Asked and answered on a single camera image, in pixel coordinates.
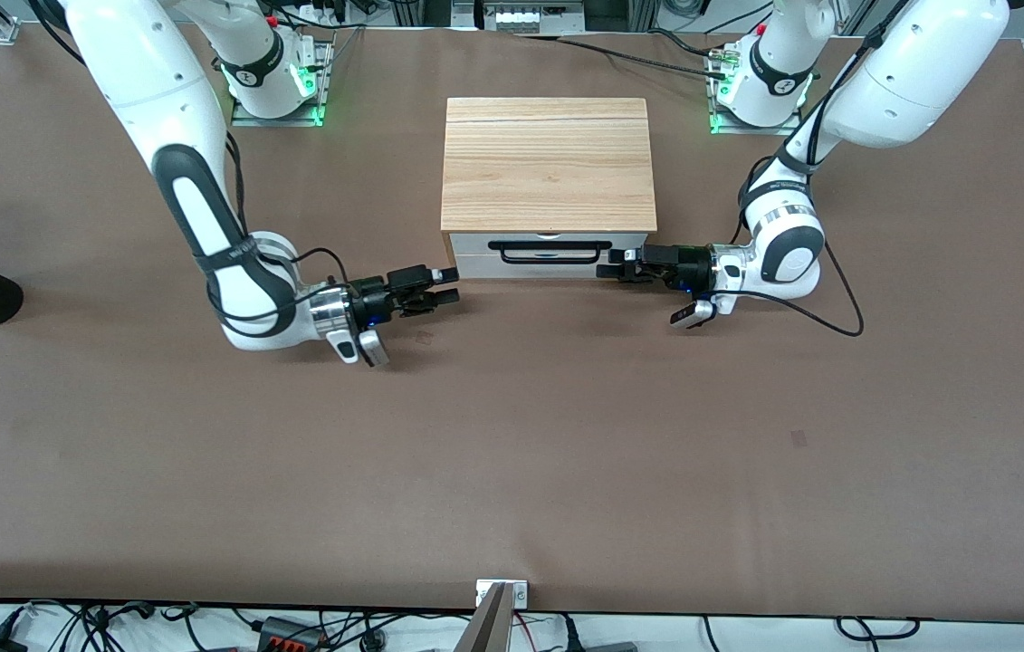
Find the black handle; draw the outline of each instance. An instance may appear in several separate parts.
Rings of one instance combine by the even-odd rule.
[[[612,243],[607,240],[546,240],[544,243],[538,240],[493,240],[487,243],[487,249],[500,252],[500,260],[508,264],[594,264],[599,260],[599,255],[612,248]],[[558,251],[588,251],[587,256],[572,257],[511,257],[508,252],[527,251],[548,251],[557,249]]]

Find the brown tabletop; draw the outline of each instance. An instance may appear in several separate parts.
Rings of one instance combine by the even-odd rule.
[[[660,243],[727,240],[778,142],[711,136],[688,75],[357,38],[326,127],[236,132],[252,227],[353,276],[445,263],[451,96],[647,99]],[[1020,45],[918,143],[840,147],[815,198],[860,339],[749,301],[683,334],[672,293],[489,281],[382,327],[383,371],[252,354],[93,82],[24,29],[0,48],[0,271],[28,297],[0,327],[0,597],[467,607],[524,577],[538,609],[1024,619]],[[827,268],[804,304],[852,323]]]

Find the wooden lid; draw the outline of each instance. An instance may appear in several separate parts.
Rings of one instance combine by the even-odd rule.
[[[443,231],[655,231],[643,98],[449,98]]]

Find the white drawer front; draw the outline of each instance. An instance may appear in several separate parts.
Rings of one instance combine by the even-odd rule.
[[[451,233],[451,248],[462,278],[595,278],[596,264],[607,263],[607,249],[639,248],[647,236],[647,233]],[[573,246],[564,248],[560,243]],[[508,259],[523,263],[507,263],[501,256],[500,245],[507,247],[504,255]],[[549,264],[556,259],[587,263]]]
[[[607,263],[607,255],[598,263]],[[596,264],[508,264],[499,255],[458,255],[461,278],[595,278]]]
[[[451,233],[451,251],[455,255],[499,255],[488,245],[504,243],[570,243],[570,241],[609,241],[613,249],[635,249],[645,243],[647,233]],[[561,251],[562,255],[578,255]]]

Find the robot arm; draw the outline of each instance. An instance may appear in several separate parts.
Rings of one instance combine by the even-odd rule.
[[[614,252],[599,275],[659,278],[690,293],[694,302],[674,313],[674,327],[731,313],[740,296],[794,300],[812,293],[825,240],[810,175],[843,140],[896,147],[922,136],[982,67],[1008,18],[1007,0],[913,0],[880,48],[859,70],[851,70],[856,59],[847,64],[822,104],[742,186],[740,219],[751,243]]]
[[[835,24],[830,0],[774,3],[763,34],[746,34],[726,46],[738,62],[730,89],[718,96],[718,103],[755,127],[784,123],[798,106]]]
[[[248,233],[226,198],[225,122],[189,45],[159,0],[59,0],[90,75],[118,116],[175,216],[226,338],[241,350],[275,350],[326,339],[345,362],[387,354],[372,327],[419,308],[454,302],[458,294],[427,289],[457,279],[454,271],[411,268],[399,292],[372,286],[387,318],[355,320],[367,296],[350,285],[306,286],[297,252],[270,231]],[[227,82],[259,117],[291,113],[308,95],[297,80],[303,38],[271,29],[255,0],[182,0],[177,9],[206,33]],[[418,277],[412,280],[411,274]]]

